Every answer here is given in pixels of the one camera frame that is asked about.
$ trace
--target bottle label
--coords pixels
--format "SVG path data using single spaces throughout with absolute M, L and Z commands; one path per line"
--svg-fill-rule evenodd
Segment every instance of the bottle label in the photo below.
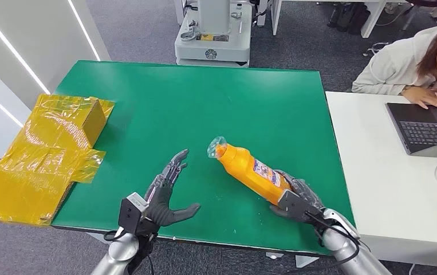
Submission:
M 256 159 L 254 160 L 254 172 L 272 182 L 273 185 L 281 187 L 281 177 L 279 176 L 279 173 Z

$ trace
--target table leg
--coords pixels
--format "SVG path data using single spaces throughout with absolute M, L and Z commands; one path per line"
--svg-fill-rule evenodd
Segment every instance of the table leg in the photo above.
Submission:
M 380 2 L 375 3 L 365 3 L 368 10 L 370 11 L 370 16 L 368 17 L 363 27 L 361 27 L 361 36 L 363 38 L 368 38 L 372 33 L 373 27 L 375 27 L 375 24 L 377 23 L 377 20 L 379 19 L 380 14 L 382 13 L 386 3 L 386 0 L 381 0 Z
M 281 13 L 282 0 L 273 0 L 270 8 L 270 16 L 272 19 L 272 35 L 277 33 L 277 26 L 279 25 L 279 15 Z
M 186 0 L 173 0 L 174 8 L 176 9 L 176 19 L 178 20 L 178 25 L 181 26 L 184 20 L 184 6 L 186 4 Z
M 271 258 L 272 260 L 275 260 L 277 258 L 281 258 L 282 256 L 284 256 L 284 254 L 283 253 L 266 252 L 265 256 Z
M 311 264 L 312 262 L 319 259 L 318 257 L 308 257 L 308 256 L 299 256 L 296 255 L 296 267 L 303 268 L 306 265 Z
M 267 9 L 267 0 L 261 0 L 259 3 L 259 10 L 257 13 L 261 14 Z M 261 15 L 257 18 L 257 26 L 263 27 L 265 25 L 266 14 Z
M 110 242 L 104 240 L 104 236 L 103 236 L 102 234 L 89 233 L 89 232 L 87 232 L 87 234 L 89 234 L 89 235 L 92 236 L 93 238 L 99 240 L 100 242 L 103 242 L 103 243 L 110 243 Z

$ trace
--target woman's hand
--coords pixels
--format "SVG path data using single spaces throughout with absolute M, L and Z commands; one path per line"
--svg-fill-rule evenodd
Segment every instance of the woman's hand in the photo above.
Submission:
M 417 104 L 424 109 L 428 109 L 426 104 L 431 104 L 437 107 L 437 95 L 429 89 L 409 87 L 400 94 L 411 103 Z

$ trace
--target clear bottle cap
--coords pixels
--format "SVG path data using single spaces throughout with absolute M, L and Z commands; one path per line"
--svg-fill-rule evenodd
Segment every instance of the clear bottle cap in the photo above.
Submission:
M 220 158 L 225 151 L 227 151 L 227 141 L 223 136 L 215 137 L 206 150 L 208 157 L 212 159 Z

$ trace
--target laptop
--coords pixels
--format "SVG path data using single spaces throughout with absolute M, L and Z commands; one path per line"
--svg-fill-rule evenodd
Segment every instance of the laptop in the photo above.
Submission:
M 387 103 L 387 110 L 407 154 L 437 158 L 437 107 Z

